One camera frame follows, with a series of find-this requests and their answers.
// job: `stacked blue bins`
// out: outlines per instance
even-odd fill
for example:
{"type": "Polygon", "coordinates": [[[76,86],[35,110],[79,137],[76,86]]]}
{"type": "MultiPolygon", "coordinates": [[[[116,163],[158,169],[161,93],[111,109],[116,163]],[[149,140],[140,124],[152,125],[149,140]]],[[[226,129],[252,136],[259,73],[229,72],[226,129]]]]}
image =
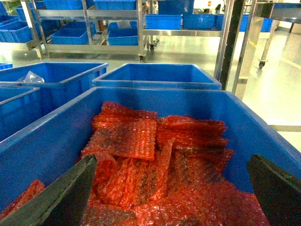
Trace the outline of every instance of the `stacked blue bins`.
{"type": "Polygon", "coordinates": [[[196,65],[125,64],[93,80],[93,86],[137,88],[221,89],[222,85],[196,65]]]}
{"type": "MultiPolygon", "coordinates": [[[[83,3],[81,0],[44,0],[44,3],[47,9],[54,9],[54,10],[83,9],[83,3]]],[[[86,4],[87,4],[87,8],[90,8],[93,5],[95,5],[93,0],[86,0],[86,4]]]]}
{"type": "Polygon", "coordinates": [[[8,68],[11,68],[11,67],[13,67],[13,64],[10,64],[10,63],[0,63],[0,70],[8,69],[8,68]]]}
{"type": "Polygon", "coordinates": [[[41,117],[39,88],[0,87],[0,142],[41,117]]]}
{"type": "Polygon", "coordinates": [[[46,186],[70,169],[92,135],[104,101],[158,112],[224,121],[234,155],[223,175],[253,193],[246,162],[257,153],[301,179],[301,153],[236,96],[221,90],[97,87],[0,143],[0,211],[35,180],[46,186]]]}
{"type": "Polygon", "coordinates": [[[105,63],[39,63],[0,71],[0,86],[41,88],[42,114],[62,106],[92,87],[92,80],[106,73],[105,63]],[[45,83],[21,82],[31,71],[45,83]]]}

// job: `metal pole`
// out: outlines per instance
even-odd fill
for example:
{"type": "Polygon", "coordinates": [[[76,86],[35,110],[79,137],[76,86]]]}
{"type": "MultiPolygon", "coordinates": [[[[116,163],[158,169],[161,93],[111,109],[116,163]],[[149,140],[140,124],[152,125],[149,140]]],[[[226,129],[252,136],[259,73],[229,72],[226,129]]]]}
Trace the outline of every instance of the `metal pole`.
{"type": "Polygon", "coordinates": [[[84,10],[84,19],[86,22],[86,27],[87,27],[87,33],[88,33],[88,39],[89,39],[89,45],[91,46],[91,48],[93,47],[93,43],[92,43],[92,33],[91,33],[91,23],[88,17],[88,13],[87,13],[87,2],[86,0],[82,0],[83,3],[83,10],[84,10]]]}
{"type": "Polygon", "coordinates": [[[228,0],[222,24],[222,36],[217,53],[214,77],[222,83],[225,90],[231,70],[240,22],[244,10],[244,0],[228,0]]]}
{"type": "Polygon", "coordinates": [[[252,62],[254,59],[263,18],[254,16],[256,10],[260,10],[256,7],[257,2],[268,2],[267,0],[253,0],[248,24],[243,40],[243,45],[241,48],[239,61],[237,65],[237,71],[234,78],[234,84],[232,88],[232,93],[234,93],[238,98],[243,99],[247,81],[249,78],[250,70],[252,67],[252,62]]]}
{"type": "Polygon", "coordinates": [[[36,26],[34,23],[32,11],[29,7],[28,0],[21,0],[21,5],[22,5],[22,9],[24,11],[25,17],[26,17],[26,22],[32,32],[32,38],[36,42],[35,49],[36,49],[37,55],[40,59],[42,59],[43,58],[43,50],[41,47],[40,39],[39,39],[38,32],[37,32],[37,29],[36,29],[36,26]]]}
{"type": "Polygon", "coordinates": [[[138,18],[138,45],[139,45],[139,53],[138,56],[140,58],[140,62],[145,62],[145,52],[144,52],[144,41],[143,41],[143,8],[142,8],[142,0],[137,0],[137,18],[138,18]]]}
{"type": "Polygon", "coordinates": [[[47,48],[47,41],[46,41],[46,37],[45,37],[45,34],[44,34],[44,30],[43,30],[41,21],[40,21],[40,19],[39,19],[40,15],[39,15],[39,12],[38,12],[38,10],[37,10],[37,4],[36,4],[36,1],[35,1],[35,0],[32,0],[32,5],[33,5],[33,8],[34,8],[34,10],[35,10],[35,15],[36,15],[37,23],[38,23],[38,26],[39,26],[39,29],[40,29],[42,42],[43,42],[43,44],[44,44],[45,55],[47,55],[47,56],[49,57],[49,52],[48,52],[48,48],[47,48]]]}

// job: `gray floor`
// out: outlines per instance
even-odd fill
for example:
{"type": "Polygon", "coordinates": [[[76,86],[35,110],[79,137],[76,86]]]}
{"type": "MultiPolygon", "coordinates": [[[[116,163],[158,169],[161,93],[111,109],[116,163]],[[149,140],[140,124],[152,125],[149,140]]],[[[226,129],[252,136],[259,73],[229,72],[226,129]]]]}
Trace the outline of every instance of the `gray floor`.
{"type": "MultiPolygon", "coordinates": [[[[214,73],[219,38],[159,37],[155,52],[148,52],[148,63],[197,64],[214,73]]],[[[301,125],[301,36],[277,32],[268,54],[269,62],[258,69],[265,40],[260,39],[250,71],[243,101],[268,124],[301,125]]],[[[242,39],[238,40],[231,78],[235,74],[242,39]]],[[[28,53],[1,50],[0,62],[13,62],[14,66],[37,63],[35,51],[28,53]]],[[[133,55],[52,54],[44,61],[107,62],[108,70],[125,63],[137,63],[133,55]]],[[[280,132],[301,151],[301,133],[280,132]]]]}

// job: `bubble wrap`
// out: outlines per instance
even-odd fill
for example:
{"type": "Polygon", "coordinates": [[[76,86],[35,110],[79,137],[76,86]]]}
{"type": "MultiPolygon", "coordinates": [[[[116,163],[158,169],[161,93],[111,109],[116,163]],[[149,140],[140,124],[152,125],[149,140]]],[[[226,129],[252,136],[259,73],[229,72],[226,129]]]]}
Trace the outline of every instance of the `bubble wrap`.
{"type": "Polygon", "coordinates": [[[17,197],[0,213],[0,220],[2,220],[9,214],[15,212],[17,209],[25,205],[32,198],[41,193],[44,189],[45,185],[42,182],[40,182],[39,180],[34,180],[19,197],[17,197]]]}
{"type": "Polygon", "coordinates": [[[82,153],[107,151],[113,156],[153,160],[155,120],[106,124],[90,138],[82,153]]]}

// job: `blue storage tray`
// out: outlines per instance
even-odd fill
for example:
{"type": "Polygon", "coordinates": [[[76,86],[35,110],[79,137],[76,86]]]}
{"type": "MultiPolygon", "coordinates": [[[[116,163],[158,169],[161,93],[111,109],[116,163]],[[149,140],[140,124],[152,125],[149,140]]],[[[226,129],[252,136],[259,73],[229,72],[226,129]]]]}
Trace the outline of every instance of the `blue storage tray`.
{"type": "Polygon", "coordinates": [[[89,43],[86,29],[61,28],[50,37],[52,43],[57,45],[87,45],[89,43]]]}
{"type": "Polygon", "coordinates": [[[92,87],[92,80],[106,73],[106,63],[39,63],[0,71],[0,86],[41,88],[42,114],[62,106],[92,87]],[[29,71],[45,83],[19,82],[29,71]]]}
{"type": "Polygon", "coordinates": [[[91,121],[104,101],[157,111],[159,117],[191,115],[224,121],[234,149],[223,175],[253,192],[246,161],[258,153],[301,179],[301,153],[232,93],[220,90],[90,89],[0,143],[0,211],[34,179],[46,186],[74,165],[92,135],[91,121]]]}
{"type": "Polygon", "coordinates": [[[8,69],[8,68],[11,68],[11,67],[13,67],[13,64],[10,64],[10,63],[0,63],[0,70],[8,69]]]}
{"type": "MultiPolygon", "coordinates": [[[[44,0],[47,9],[83,9],[81,0],[44,0]]],[[[86,0],[87,7],[90,8],[95,3],[93,0],[86,0]]]]}
{"type": "Polygon", "coordinates": [[[41,117],[39,88],[0,87],[0,142],[41,117]]]}
{"type": "Polygon", "coordinates": [[[93,86],[134,88],[221,89],[196,65],[125,64],[93,80],[93,86]]]}
{"type": "Polygon", "coordinates": [[[7,16],[8,13],[6,12],[2,2],[0,2],[0,16],[7,16]]]}
{"type": "Polygon", "coordinates": [[[110,46],[138,46],[137,28],[114,29],[109,31],[110,46]]]}
{"type": "Polygon", "coordinates": [[[145,16],[146,29],[152,30],[180,30],[181,15],[148,14],[145,16]]]}
{"type": "Polygon", "coordinates": [[[183,28],[185,29],[213,29],[216,15],[191,14],[183,15],[183,28]]]}
{"type": "Polygon", "coordinates": [[[32,40],[32,33],[26,22],[16,21],[0,27],[1,42],[25,43],[32,40]]]}
{"type": "MultiPolygon", "coordinates": [[[[36,6],[37,6],[37,9],[40,9],[40,8],[43,8],[45,6],[45,4],[43,1],[36,1],[36,6]]],[[[34,20],[37,20],[32,3],[29,3],[29,7],[31,9],[34,20]]],[[[15,7],[15,10],[16,10],[18,16],[20,17],[20,20],[26,21],[26,17],[25,17],[22,6],[15,7]]]]}
{"type": "Polygon", "coordinates": [[[136,0],[94,0],[100,10],[135,10],[136,0]]]}
{"type": "MultiPolygon", "coordinates": [[[[130,21],[131,27],[132,28],[137,28],[137,21],[130,21]]],[[[110,23],[108,26],[108,31],[114,30],[114,29],[119,29],[118,23],[110,23]]]]}
{"type": "MultiPolygon", "coordinates": [[[[94,22],[91,22],[91,34],[92,36],[96,34],[96,26],[94,22]]],[[[86,22],[78,22],[78,21],[74,21],[74,22],[68,22],[65,26],[63,26],[63,28],[72,28],[72,29],[87,29],[86,26],[86,22]]]]}
{"type": "Polygon", "coordinates": [[[181,15],[193,14],[194,0],[159,0],[159,14],[181,15]]]}
{"type": "Polygon", "coordinates": [[[0,16],[0,26],[10,24],[14,21],[18,21],[19,17],[17,16],[0,16]]]}

